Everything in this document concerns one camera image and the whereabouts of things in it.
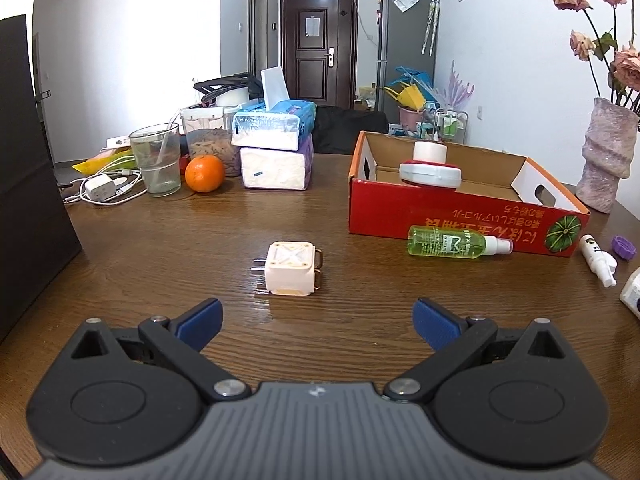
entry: refrigerator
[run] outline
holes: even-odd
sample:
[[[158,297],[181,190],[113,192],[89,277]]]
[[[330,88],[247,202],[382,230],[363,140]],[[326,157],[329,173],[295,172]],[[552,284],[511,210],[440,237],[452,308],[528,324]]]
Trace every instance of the refrigerator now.
[[[383,90],[389,82],[401,76],[396,72],[396,67],[406,66],[426,72],[433,81],[436,46],[430,56],[431,33],[422,54],[431,1],[419,0],[410,9],[401,12],[394,0],[380,0],[376,110],[384,112],[389,123],[398,124],[400,121],[398,102]]]

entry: wooden table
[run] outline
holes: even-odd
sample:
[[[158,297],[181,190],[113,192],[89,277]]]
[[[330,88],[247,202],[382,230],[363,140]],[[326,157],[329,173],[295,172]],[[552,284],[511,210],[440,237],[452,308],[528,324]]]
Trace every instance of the wooden table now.
[[[367,381],[378,387],[430,354],[411,306],[429,296],[460,316],[500,326],[548,317],[587,365],[610,405],[596,463],[616,478],[640,478],[640,324],[618,299],[640,264],[620,264],[604,289],[583,257],[511,254],[481,260],[409,256],[402,240],[348,234],[350,158],[317,155],[306,192],[186,189],[114,208],[69,212],[84,253],[54,280],[0,346],[1,445],[22,472],[40,457],[24,410],[43,373],[84,319],[135,326],[175,317],[207,296],[225,306],[223,331],[205,354],[252,386],[260,380]],[[640,246],[640,222],[616,205],[593,214],[588,232]],[[252,260],[276,240],[324,251],[322,289],[307,298],[256,296]]]

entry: green bottle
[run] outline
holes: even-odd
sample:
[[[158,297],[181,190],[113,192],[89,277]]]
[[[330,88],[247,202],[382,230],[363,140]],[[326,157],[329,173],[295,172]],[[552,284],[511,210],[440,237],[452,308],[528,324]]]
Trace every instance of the green bottle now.
[[[491,254],[509,254],[511,240],[484,236],[471,229],[438,229],[414,225],[409,229],[406,248],[414,256],[477,258]]]

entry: vase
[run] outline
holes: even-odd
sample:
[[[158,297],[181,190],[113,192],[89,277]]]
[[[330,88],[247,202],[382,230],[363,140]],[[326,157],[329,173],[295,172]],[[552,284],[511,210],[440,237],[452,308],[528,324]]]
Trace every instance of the vase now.
[[[620,179],[631,174],[638,119],[628,108],[602,97],[595,99],[582,147],[584,169],[575,195],[596,211],[611,212]]]

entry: metal screw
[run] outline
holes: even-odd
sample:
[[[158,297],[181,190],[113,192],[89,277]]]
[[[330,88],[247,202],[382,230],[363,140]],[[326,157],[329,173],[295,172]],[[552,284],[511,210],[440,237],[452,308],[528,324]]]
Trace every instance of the metal screw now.
[[[420,383],[409,377],[400,377],[389,383],[389,389],[397,395],[413,395],[420,391]]]
[[[246,384],[238,379],[225,379],[214,384],[213,389],[223,397],[235,397],[246,389]]]

